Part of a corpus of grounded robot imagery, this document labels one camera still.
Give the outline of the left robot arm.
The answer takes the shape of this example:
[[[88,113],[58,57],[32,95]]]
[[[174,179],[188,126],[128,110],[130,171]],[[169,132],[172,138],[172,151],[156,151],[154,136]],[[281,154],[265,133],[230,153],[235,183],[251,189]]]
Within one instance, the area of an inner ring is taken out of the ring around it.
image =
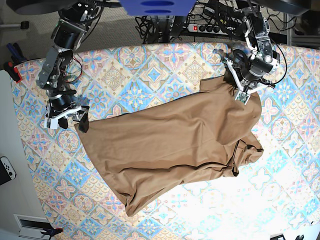
[[[271,75],[277,70],[280,65],[280,54],[273,50],[269,38],[269,23],[257,5],[242,9],[233,7],[230,15],[233,19],[241,21],[234,28],[235,33],[243,35],[250,54],[234,49],[232,51],[234,60],[225,57],[223,63],[236,84],[237,92],[234,99],[247,104],[253,93],[266,87],[276,86],[264,76]]]

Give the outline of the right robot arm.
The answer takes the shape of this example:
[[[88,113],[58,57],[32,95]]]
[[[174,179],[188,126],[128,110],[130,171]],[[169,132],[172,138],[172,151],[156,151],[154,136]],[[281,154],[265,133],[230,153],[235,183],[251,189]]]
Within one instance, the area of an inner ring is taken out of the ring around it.
[[[76,99],[77,92],[70,88],[66,69],[74,60],[74,51],[102,12],[103,7],[89,0],[78,1],[58,11],[59,20],[51,36],[53,46],[36,80],[48,97],[44,117],[46,129],[67,129],[68,119],[78,122],[78,129],[83,133],[89,129],[89,106]]]

